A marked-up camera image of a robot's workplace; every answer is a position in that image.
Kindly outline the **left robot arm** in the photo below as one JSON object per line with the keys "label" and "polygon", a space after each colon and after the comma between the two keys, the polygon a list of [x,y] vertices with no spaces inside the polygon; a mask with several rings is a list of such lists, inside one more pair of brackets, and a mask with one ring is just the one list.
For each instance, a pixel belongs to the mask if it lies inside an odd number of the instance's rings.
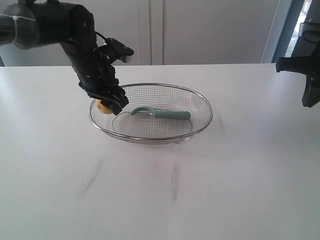
{"label": "left robot arm", "polygon": [[20,0],[0,15],[0,44],[29,50],[61,45],[71,62],[78,85],[90,98],[118,115],[129,104],[116,78],[113,63],[126,62],[134,51],[114,38],[98,46],[93,14],[83,5],[47,0]]}

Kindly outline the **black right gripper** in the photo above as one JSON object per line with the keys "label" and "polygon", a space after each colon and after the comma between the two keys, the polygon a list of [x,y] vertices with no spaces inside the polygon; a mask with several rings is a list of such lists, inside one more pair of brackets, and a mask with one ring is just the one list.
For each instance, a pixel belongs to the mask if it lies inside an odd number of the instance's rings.
{"label": "black right gripper", "polygon": [[302,105],[312,108],[320,102],[320,24],[303,22],[299,26],[298,41],[293,57],[280,57],[276,72],[306,74]]}

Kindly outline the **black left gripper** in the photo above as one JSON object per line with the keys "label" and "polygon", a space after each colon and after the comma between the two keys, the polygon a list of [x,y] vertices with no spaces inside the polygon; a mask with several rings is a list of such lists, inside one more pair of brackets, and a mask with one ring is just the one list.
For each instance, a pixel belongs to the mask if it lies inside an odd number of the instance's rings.
{"label": "black left gripper", "polygon": [[114,115],[120,114],[129,100],[119,86],[115,68],[101,54],[97,38],[70,39],[62,42],[61,47],[79,78],[79,86],[90,98],[100,100]]}

